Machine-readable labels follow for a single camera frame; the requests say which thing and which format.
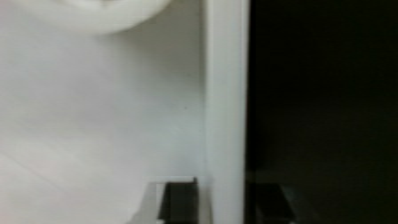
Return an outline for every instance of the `white surface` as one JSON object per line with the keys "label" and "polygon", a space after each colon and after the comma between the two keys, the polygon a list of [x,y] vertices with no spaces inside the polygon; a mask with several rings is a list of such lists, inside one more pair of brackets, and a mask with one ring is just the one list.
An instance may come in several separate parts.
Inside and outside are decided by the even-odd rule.
{"label": "white surface", "polygon": [[215,224],[243,223],[247,0],[206,0],[206,150]]}
{"label": "white surface", "polygon": [[106,34],[137,26],[170,0],[10,0],[26,12],[64,29]]}
{"label": "white surface", "polygon": [[0,223],[124,224],[147,179],[197,176],[199,2],[87,38],[0,3]]}

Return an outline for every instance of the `white wall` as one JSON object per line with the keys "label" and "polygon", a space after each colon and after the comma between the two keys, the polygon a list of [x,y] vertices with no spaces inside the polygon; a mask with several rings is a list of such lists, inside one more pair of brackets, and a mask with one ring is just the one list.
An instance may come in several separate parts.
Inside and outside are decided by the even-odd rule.
{"label": "white wall", "polygon": [[92,38],[2,1],[0,223],[126,223],[151,176],[201,173],[199,8]]}

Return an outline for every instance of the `curved white edge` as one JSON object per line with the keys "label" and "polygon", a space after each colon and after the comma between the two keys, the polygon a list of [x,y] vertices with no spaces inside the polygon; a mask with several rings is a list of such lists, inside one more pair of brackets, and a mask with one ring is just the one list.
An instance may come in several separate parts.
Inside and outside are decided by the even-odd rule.
{"label": "curved white edge", "polygon": [[115,33],[156,16],[172,0],[117,0],[106,7],[64,0],[10,0],[49,24],[87,35]]}
{"label": "curved white edge", "polygon": [[206,0],[206,158],[213,224],[243,223],[248,0]]}

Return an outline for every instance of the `black object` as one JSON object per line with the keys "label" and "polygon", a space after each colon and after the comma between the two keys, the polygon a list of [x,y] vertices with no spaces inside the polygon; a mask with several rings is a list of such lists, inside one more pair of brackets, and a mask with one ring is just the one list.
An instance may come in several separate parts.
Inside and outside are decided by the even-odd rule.
{"label": "black object", "polygon": [[257,184],[254,186],[256,196],[256,223],[289,224],[295,214],[279,184]]}
{"label": "black object", "polygon": [[197,182],[167,183],[158,219],[165,224],[197,224]]}

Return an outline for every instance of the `white vertical strip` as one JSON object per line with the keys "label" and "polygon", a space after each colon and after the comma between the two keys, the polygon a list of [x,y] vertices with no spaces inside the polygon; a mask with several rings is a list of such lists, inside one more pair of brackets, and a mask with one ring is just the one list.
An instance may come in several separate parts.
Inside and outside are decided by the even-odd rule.
{"label": "white vertical strip", "polygon": [[248,0],[206,0],[206,147],[213,224],[243,223]]}

